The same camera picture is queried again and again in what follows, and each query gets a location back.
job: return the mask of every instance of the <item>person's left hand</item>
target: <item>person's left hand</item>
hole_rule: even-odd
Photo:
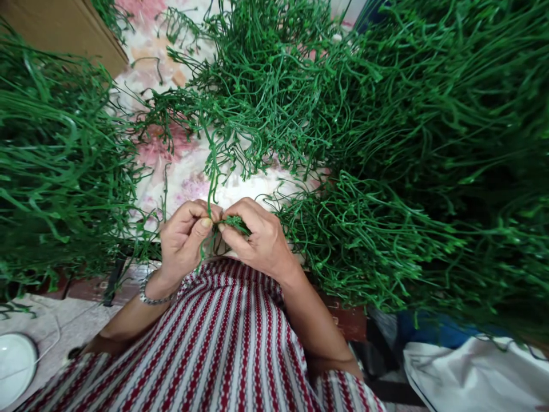
[[[221,219],[222,209],[214,204],[212,219]],[[179,207],[160,232],[162,277],[180,282],[200,263],[200,246],[212,230],[208,204],[203,200],[187,201]]]

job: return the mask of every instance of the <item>person's right hand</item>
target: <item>person's right hand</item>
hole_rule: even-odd
[[[235,228],[219,225],[223,240],[243,263],[277,282],[284,280],[287,275],[295,274],[295,269],[301,272],[301,265],[288,247],[278,217],[249,197],[233,204],[223,213],[222,218],[228,216],[240,216],[252,233],[246,240]]]

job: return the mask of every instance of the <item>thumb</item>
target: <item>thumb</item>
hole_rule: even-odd
[[[212,230],[212,220],[208,217],[200,219],[191,229],[189,238],[185,242],[185,246],[191,250],[200,249],[200,244],[204,239],[206,239],[210,233],[210,230]]]
[[[252,247],[244,239],[242,233],[240,233],[235,228],[222,223],[219,225],[219,230],[225,243],[229,245],[240,258],[245,256],[246,253],[249,253],[249,251],[252,250]]]

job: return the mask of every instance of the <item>forearm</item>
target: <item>forearm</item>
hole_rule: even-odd
[[[157,271],[149,280],[145,294],[150,299],[162,299],[177,291],[181,284],[167,282]],[[83,353],[106,352],[113,355],[124,352],[146,333],[164,312],[170,307],[171,302],[159,305],[143,303],[139,295],[134,296],[111,321],[88,343]]]
[[[345,338],[305,273],[296,268],[285,279],[280,286],[288,317],[305,348],[313,375],[339,369],[362,378],[362,372]]]

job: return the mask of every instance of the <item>cardboard box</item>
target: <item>cardboard box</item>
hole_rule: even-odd
[[[32,47],[99,61],[112,77],[128,58],[88,0],[0,0],[0,15]]]

